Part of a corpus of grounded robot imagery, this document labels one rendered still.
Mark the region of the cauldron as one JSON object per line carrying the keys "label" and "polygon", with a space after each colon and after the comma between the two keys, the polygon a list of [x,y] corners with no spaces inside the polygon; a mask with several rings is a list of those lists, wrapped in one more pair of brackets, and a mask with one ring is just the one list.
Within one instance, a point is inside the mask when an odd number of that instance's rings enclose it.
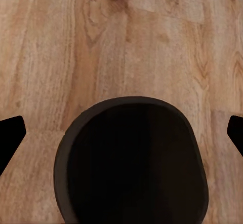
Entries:
{"label": "cauldron", "polygon": [[151,97],[108,99],[77,117],[53,180],[66,224],[201,224],[209,204],[189,121]]}

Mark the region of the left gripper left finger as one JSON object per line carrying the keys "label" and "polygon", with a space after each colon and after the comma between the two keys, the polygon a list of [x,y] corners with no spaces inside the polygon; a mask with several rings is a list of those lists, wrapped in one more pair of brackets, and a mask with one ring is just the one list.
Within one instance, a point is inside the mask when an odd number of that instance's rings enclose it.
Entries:
{"label": "left gripper left finger", "polygon": [[0,121],[0,176],[25,135],[26,129],[21,116]]}

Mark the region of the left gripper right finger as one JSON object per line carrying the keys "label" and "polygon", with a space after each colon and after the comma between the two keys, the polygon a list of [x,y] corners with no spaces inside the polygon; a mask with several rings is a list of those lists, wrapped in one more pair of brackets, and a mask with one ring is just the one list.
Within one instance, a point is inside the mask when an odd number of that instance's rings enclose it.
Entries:
{"label": "left gripper right finger", "polygon": [[235,115],[230,117],[227,134],[243,156],[243,117]]}

